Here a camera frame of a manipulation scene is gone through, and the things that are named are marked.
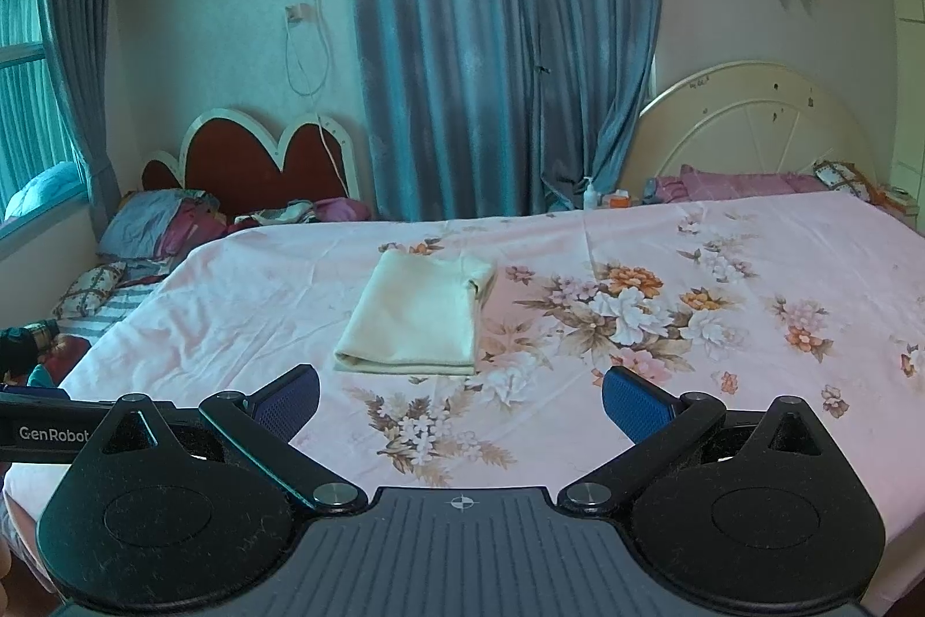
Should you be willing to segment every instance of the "arched headboard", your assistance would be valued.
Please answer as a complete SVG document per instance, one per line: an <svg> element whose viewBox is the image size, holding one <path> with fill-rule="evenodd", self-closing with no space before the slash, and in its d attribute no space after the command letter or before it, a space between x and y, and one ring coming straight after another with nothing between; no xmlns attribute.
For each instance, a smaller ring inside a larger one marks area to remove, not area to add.
<svg viewBox="0 0 925 617"><path fill-rule="evenodd" d="M643 110L620 186L683 164L715 173L806 173L853 162L876 181L868 138L838 98L782 64L737 61L688 77Z"/></svg>
<svg viewBox="0 0 925 617"><path fill-rule="evenodd" d="M191 124L179 156L151 155L143 189L203 189L226 215L285 207L294 199L359 198L353 143L327 116L308 113L279 142L240 110L220 108Z"/></svg>

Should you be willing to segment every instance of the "gray ribbed plate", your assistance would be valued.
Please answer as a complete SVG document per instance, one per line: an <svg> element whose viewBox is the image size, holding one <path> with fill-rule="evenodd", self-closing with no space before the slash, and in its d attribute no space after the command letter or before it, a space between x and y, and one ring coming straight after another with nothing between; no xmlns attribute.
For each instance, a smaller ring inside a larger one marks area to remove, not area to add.
<svg viewBox="0 0 925 617"><path fill-rule="evenodd" d="M265 582L205 617L708 617L662 588L601 520L539 489L385 489L320 520ZM831 617L859 617L857 607ZM91 617L80 607L60 617Z"/></svg>

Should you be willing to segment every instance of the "yellow towel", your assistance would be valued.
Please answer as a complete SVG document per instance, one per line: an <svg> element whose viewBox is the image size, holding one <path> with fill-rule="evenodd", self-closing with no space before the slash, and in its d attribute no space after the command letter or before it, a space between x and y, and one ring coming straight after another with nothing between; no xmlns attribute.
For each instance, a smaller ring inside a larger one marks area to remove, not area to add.
<svg viewBox="0 0 925 617"><path fill-rule="evenodd" d="M377 375L474 375L481 305L495 265L389 249L335 349L336 369Z"/></svg>

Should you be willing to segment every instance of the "pink blanket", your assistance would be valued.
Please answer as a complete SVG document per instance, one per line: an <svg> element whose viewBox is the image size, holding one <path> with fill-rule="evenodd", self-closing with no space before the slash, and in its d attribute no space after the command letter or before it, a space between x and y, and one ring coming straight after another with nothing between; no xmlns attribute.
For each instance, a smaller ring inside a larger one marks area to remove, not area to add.
<svg viewBox="0 0 925 617"><path fill-rule="evenodd" d="M386 247L497 263L477 375L332 370ZM370 495L378 486L536 485L555 496L630 444L601 409L612 363L732 409L799 395L848 456L892 541L925 513L923 294L925 240L836 193L282 226L197 249L62 386L78 400L145 392L194 406L313 363L321 405L293 445ZM35 518L63 472L15 466L6 494Z"/></svg>

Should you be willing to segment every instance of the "blue curtain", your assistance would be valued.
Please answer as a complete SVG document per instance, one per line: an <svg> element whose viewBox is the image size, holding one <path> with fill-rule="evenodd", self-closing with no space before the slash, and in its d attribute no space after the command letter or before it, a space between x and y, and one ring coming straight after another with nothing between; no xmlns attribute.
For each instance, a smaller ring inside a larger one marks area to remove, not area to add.
<svg viewBox="0 0 925 617"><path fill-rule="evenodd" d="M105 60L109 0L38 0L48 70L79 152L90 217L100 238L119 205L106 153Z"/></svg>
<svg viewBox="0 0 925 617"><path fill-rule="evenodd" d="M381 215L528 215L615 182L660 0L354 3Z"/></svg>
<svg viewBox="0 0 925 617"><path fill-rule="evenodd" d="M0 47L41 39L36 0L0 0ZM0 68L0 219L29 180L72 160L45 61Z"/></svg>

